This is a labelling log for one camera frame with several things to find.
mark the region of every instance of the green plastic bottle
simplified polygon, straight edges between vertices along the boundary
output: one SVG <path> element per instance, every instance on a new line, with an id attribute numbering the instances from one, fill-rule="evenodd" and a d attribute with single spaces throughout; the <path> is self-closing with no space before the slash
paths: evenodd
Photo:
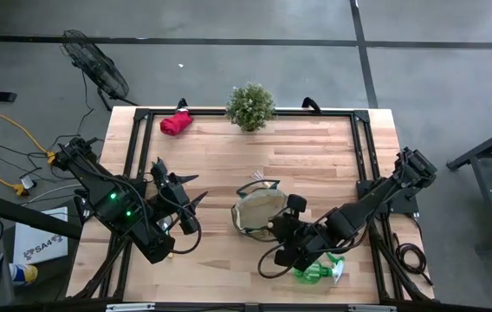
<path id="1" fill-rule="evenodd" d="M 333 263 L 331 268 L 321 264 L 319 261 L 312 263 L 305 271 L 295 269 L 295 276 L 300 283 L 316 284 L 322 277 L 333 277 L 334 284 L 339 281 L 344 269 L 344 257 L 336 258 L 330 253 L 327 253 L 329 260 Z"/>

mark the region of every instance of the potted plant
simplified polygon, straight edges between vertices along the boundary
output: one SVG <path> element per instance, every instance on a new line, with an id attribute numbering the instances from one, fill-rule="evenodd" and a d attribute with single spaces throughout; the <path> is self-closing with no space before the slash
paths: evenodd
<path id="1" fill-rule="evenodd" d="M 244 88 L 233 88 L 226 116 L 243 131 L 252 132 L 265 127 L 274 111 L 273 95 L 261 84 L 248 82 Z"/>

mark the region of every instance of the gray floor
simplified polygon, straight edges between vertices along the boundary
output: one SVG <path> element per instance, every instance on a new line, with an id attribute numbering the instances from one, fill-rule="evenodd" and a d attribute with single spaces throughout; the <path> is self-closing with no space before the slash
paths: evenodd
<path id="1" fill-rule="evenodd" d="M 492 42 L 492 0 L 359 0 L 359 9 L 367 40 Z M 0 1 L 0 34 L 59 35 L 70 28 L 89 36 L 355 39 L 347 0 Z M 323 107 L 367 107 L 356 48 L 100 47 L 129 82 L 129 98 L 144 105 L 176 105 L 180 97 L 191 105 L 223 105 L 233 86 L 256 81 L 279 106 L 297 106 L 310 96 Z M 420 149 L 439 168 L 435 184 L 418 195 L 436 296 L 492 307 L 492 255 L 479 257 L 473 250 L 492 240 L 492 212 L 469 168 L 451 173 L 444 166 L 492 135 L 492 50 L 368 54 L 379 107 L 393 110 L 401 145 Z M 103 137 L 109 113 L 88 86 L 88 103 L 97 109 L 82 134 Z M 20 121 L 43 144 L 74 133 L 87 111 L 81 73 L 58 44 L 0 43 L 0 90 L 19 94 L 15 104 L 0 103 L 0 113 Z M 0 143 L 36 151 L 10 129 L 0 120 Z M 30 166 L 1 149 L 0 156 Z M 0 173 L 10 181 L 21 174 L 2 163 Z M 33 193 L 57 186 L 42 182 Z M 0 196 L 22 201 L 1 185 Z"/>

